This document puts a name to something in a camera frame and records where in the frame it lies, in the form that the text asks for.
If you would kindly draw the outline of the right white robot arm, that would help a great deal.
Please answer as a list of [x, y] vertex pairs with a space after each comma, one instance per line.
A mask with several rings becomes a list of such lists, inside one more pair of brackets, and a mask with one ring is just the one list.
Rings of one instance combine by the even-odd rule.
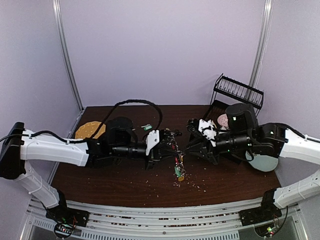
[[[222, 154], [246, 152], [250, 160], [264, 162], [278, 158], [292, 158], [309, 163], [320, 163], [320, 141], [302, 134], [284, 123], [269, 122], [260, 125], [254, 107], [236, 103], [225, 110], [228, 128], [217, 129], [210, 120], [190, 119], [187, 130], [192, 138], [186, 153], [217, 164]], [[282, 216], [282, 209], [313, 197], [320, 192], [320, 172], [285, 187], [264, 193], [260, 206], [241, 210], [243, 226], [271, 221]]]

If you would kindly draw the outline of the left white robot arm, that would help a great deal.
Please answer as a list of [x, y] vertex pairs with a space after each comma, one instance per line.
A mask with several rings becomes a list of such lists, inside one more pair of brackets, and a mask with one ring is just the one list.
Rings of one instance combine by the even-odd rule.
[[1, 139], [0, 176], [19, 182], [30, 195], [43, 205], [46, 217], [54, 220], [63, 231], [77, 226], [85, 227], [89, 213], [67, 205], [65, 195], [50, 186], [31, 166], [32, 160], [72, 164], [85, 168], [103, 168], [116, 160], [144, 161], [145, 168], [173, 157], [182, 158], [176, 137], [178, 130], [155, 129], [144, 141], [139, 141], [133, 122], [127, 117], [109, 120], [105, 131], [97, 138], [61, 138], [44, 130], [33, 132], [25, 129], [22, 122], [14, 124], [9, 134]]

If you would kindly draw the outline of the metal keyring with red handle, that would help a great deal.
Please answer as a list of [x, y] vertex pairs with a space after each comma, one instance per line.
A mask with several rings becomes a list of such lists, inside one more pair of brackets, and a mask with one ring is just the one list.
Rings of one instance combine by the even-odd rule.
[[[182, 133], [179, 130], [174, 130], [171, 132], [171, 135], [172, 135], [171, 141], [170, 141], [171, 148], [179, 150], [179, 146], [177, 144], [176, 137], [180, 137], [182, 135]], [[179, 157], [175, 157], [175, 166], [180, 168], [181, 176], [184, 176], [184, 179], [185, 179], [186, 170], [184, 167], [184, 163], [180, 162]]]

